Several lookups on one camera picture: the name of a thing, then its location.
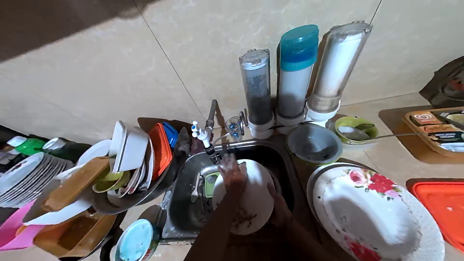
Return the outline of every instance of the beige countertop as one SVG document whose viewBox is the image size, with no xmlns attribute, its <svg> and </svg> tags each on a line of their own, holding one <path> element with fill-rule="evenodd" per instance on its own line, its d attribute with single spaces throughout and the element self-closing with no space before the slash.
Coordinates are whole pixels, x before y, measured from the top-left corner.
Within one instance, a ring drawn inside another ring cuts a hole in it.
<svg viewBox="0 0 464 261">
<path fill-rule="evenodd" d="M 376 124 L 379 129 L 379 135 L 388 135 L 392 134 L 392 131 L 388 126 L 392 127 L 392 125 L 394 125 L 395 119 L 401 117 L 401 114 L 393 114 L 392 116 L 391 113 L 388 113 L 393 111 L 391 109 L 424 105 L 428 105 L 428 102 L 418 93 L 414 93 L 393 98 L 342 106 L 338 111 L 338 114 L 358 116 L 368 119 Z M 410 108 L 405 110 L 414 111 L 416 109 Z M 220 137 L 225 133 L 224 131 L 224 129 L 218 128 L 215 129 L 213 133 L 215 134 L 215 137 Z M 248 130 L 244 136 L 244 140 L 246 139 L 252 139 Z M 230 139 L 230 136 L 228 136 L 223 138 L 220 142 L 225 143 L 230 141 L 232 140 Z M 375 144 L 363 145 L 362 147 L 345 145 L 342 157 L 369 166 L 377 170 L 379 173 L 385 175 L 386 177 L 392 179 L 394 182 L 401 186 L 406 186 L 406 181 L 411 178 L 463 177 L 462 165 L 423 163 L 415 159 L 395 137 L 380 139 Z M 299 172 L 302 187 L 303 189 L 306 189 L 305 180 L 307 180 L 310 173 L 304 173 L 304 170 L 301 171 L 301 166 L 298 167 L 298 164 L 296 164 L 296 168 Z M 123 229 L 126 228 L 128 225 L 134 222 L 146 208 L 155 204 L 159 204 L 162 200 L 162 197 L 163 195 L 147 204 L 130 209 L 121 227 Z M 445 248 L 446 261 L 460 261 L 464 259 L 464 254 L 450 246 L 448 243 L 445 243 Z M 150 260 L 181 261 L 184 259 L 189 249 L 190 245 L 184 244 L 160 245 Z M 98 255 L 99 252 L 88 257 L 86 260 L 97 261 L 99 260 Z M 41 261 L 57 260 L 52 255 L 38 248 L 0 252 L 0 260 L 3 261 L 29 261 L 31 259 Z"/>
</svg>

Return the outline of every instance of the hand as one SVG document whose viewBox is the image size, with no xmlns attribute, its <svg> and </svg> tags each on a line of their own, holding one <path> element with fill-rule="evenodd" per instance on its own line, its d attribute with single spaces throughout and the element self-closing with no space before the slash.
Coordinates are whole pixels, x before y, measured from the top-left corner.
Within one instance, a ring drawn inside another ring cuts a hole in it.
<svg viewBox="0 0 464 261">
<path fill-rule="evenodd" d="M 284 227 L 292 219 L 292 213 L 287 207 L 284 197 L 276 192 L 271 184 L 267 184 L 269 194 L 274 198 L 274 211 L 269 221 L 276 227 Z"/>
<path fill-rule="evenodd" d="M 246 163 L 241 163 L 239 165 L 235 159 L 235 155 L 224 154 L 219 172 L 224 179 L 224 185 L 228 193 L 232 192 L 240 195 L 243 193 L 248 178 Z"/>
</svg>

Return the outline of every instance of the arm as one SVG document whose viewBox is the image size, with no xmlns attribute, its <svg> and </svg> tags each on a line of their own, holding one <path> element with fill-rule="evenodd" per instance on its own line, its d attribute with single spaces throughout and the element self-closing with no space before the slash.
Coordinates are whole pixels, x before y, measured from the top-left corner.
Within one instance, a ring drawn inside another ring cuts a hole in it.
<svg viewBox="0 0 464 261">
<path fill-rule="evenodd" d="M 241 164 L 239 169 L 233 154 L 224 155 L 224 164 L 225 170 L 219 167 L 219 171 L 227 193 L 213 212 L 209 223 L 198 234 L 184 261 L 204 260 L 205 249 L 208 249 L 209 260 L 222 260 L 247 177 L 246 166 Z"/>
<path fill-rule="evenodd" d="M 301 249 L 305 256 L 312 260 L 337 260 L 334 256 L 325 251 L 323 246 L 316 241 L 295 218 L 293 218 L 292 212 L 288 209 L 285 199 L 278 194 L 272 186 L 268 185 L 267 188 L 274 198 L 274 211 L 270 218 L 271 223 L 281 228 L 288 239 Z"/>
</svg>

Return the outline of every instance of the countertop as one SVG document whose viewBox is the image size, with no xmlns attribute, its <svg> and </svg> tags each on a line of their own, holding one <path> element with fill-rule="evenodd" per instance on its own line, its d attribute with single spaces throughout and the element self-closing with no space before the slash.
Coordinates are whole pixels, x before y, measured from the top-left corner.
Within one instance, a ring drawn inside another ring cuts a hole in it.
<svg viewBox="0 0 464 261">
<path fill-rule="evenodd" d="M 386 98 L 359 104 L 342 106 L 338 111 L 339 115 L 358 116 L 368 119 L 376 124 L 380 135 L 392 134 L 395 125 L 400 117 L 408 111 L 420 110 L 428 106 L 427 100 L 423 99 L 418 93 Z M 215 137 L 220 137 L 225 133 L 224 129 L 214 129 Z M 244 140 L 252 139 L 247 130 Z M 221 143 L 231 142 L 230 137 L 221 139 Z M 396 137 L 379 139 L 377 143 L 363 146 L 345 145 L 342 154 L 343 158 L 353 160 L 377 170 L 395 183 L 406 186 L 406 181 L 411 178 L 429 178 L 429 177 L 451 177 L 462 178 L 462 165 L 453 164 L 426 164 L 415 159 L 409 151 L 401 144 Z M 302 189 L 306 190 L 306 182 L 309 178 L 310 171 L 306 169 L 304 163 L 300 160 L 294 160 Z M 132 208 L 128 211 L 121 227 L 125 229 L 131 223 L 138 219 L 140 214 L 152 205 L 160 204 L 163 195 L 157 199 Z M 322 240 L 324 247 L 330 249 L 333 253 L 344 255 L 340 248 L 328 237 L 327 233 L 315 222 L 317 236 Z M 188 253 L 190 245 L 185 242 L 170 243 L 169 245 L 160 245 L 156 250 L 151 261 L 181 261 Z M 464 254 L 454 247 L 445 243 L 445 260 L 460 261 L 464 259 Z M 98 252 L 87 258 L 88 261 L 97 261 Z M 0 260 L 4 261 L 28 261 L 30 259 L 41 261 L 56 261 L 52 255 L 38 248 L 28 248 L 19 251 L 0 252 Z"/>
</svg>

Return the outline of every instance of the clear filter housing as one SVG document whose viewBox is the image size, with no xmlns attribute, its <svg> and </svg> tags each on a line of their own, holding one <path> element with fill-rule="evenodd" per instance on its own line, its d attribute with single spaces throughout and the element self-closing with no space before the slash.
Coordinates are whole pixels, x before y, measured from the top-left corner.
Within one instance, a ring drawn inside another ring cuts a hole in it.
<svg viewBox="0 0 464 261">
<path fill-rule="evenodd" d="M 355 21 L 330 29 L 308 106 L 317 112 L 337 109 L 343 89 L 372 26 Z"/>
<path fill-rule="evenodd" d="M 251 49 L 238 58 L 242 71 L 248 120 L 263 125 L 272 120 L 269 50 Z"/>
</svg>

